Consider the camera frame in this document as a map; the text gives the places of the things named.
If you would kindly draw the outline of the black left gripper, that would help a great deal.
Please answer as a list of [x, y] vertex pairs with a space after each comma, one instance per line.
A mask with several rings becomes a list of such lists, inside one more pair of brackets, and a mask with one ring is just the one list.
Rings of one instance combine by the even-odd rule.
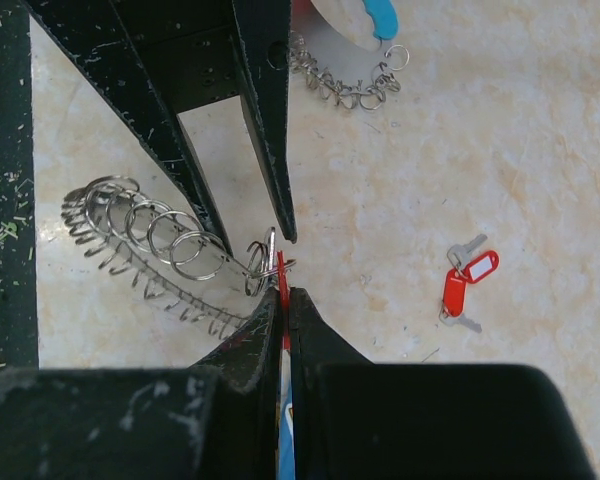
[[287, 161], [290, 1], [25, 6], [226, 249], [228, 234], [175, 112], [241, 97], [278, 225], [296, 241]]

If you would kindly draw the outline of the steel key ring disc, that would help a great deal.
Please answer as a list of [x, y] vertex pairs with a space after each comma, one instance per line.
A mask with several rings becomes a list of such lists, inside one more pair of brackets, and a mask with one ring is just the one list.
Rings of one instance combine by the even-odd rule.
[[150, 197], [131, 177], [104, 176], [69, 192], [61, 217], [99, 270], [127, 280], [167, 317], [204, 325], [220, 340], [278, 283], [273, 228], [241, 261], [194, 214]]

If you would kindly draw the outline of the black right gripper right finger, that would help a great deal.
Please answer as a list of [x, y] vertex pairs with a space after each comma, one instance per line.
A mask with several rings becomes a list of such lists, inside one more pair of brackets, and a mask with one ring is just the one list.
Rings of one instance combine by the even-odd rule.
[[517, 364], [374, 363], [290, 294], [299, 479], [591, 479], [562, 395]]

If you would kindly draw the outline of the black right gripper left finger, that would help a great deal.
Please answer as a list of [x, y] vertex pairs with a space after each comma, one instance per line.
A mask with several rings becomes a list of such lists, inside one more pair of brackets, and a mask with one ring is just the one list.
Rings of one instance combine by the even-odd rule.
[[0, 479], [272, 479], [280, 299], [187, 368], [0, 373]]

